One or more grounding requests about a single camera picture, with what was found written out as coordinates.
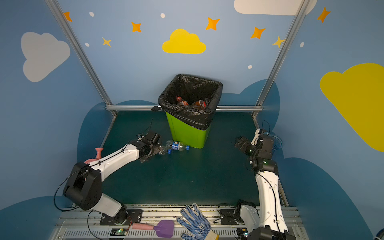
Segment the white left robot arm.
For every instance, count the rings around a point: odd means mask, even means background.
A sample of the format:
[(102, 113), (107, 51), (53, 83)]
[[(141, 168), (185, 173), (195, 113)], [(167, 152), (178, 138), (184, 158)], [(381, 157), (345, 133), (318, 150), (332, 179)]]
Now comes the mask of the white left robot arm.
[(136, 160), (145, 162), (163, 151), (161, 135), (149, 131), (106, 157), (75, 164), (63, 195), (84, 211), (100, 212), (111, 217), (115, 225), (124, 225), (128, 220), (127, 207), (103, 193), (103, 181), (125, 165)]

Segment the clear bottle red cap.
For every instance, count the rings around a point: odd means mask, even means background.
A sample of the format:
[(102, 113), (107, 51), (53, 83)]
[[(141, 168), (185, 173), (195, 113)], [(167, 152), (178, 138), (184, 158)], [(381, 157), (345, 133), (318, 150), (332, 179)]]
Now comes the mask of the clear bottle red cap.
[(188, 106), (189, 103), (184, 100), (182, 97), (177, 97), (177, 105), (178, 106)]

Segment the red label juice bottle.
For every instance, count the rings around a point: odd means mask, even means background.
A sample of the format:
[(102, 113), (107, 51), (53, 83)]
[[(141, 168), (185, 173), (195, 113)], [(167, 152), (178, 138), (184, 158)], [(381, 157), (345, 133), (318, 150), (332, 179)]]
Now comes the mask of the red label juice bottle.
[(194, 109), (204, 111), (207, 108), (209, 102), (210, 102), (210, 99), (199, 100), (199, 101), (194, 102), (192, 104), (192, 107)]

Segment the blue label water bottle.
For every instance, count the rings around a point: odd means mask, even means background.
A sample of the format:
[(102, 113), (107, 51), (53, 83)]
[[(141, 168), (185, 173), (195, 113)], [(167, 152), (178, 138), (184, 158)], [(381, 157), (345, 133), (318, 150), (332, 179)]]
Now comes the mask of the blue label water bottle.
[(171, 154), (172, 150), (168, 149), (166, 146), (159, 146), (159, 155)]

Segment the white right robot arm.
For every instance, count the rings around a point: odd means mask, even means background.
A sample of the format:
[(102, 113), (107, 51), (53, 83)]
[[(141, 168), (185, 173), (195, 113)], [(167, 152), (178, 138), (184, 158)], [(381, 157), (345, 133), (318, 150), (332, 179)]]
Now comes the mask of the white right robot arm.
[(260, 210), (243, 205), (240, 217), (248, 230), (248, 240), (295, 240), (285, 223), (279, 196), (279, 170), (272, 160), (274, 139), (259, 135), (253, 142), (236, 138), (235, 148), (250, 158), (258, 185)]

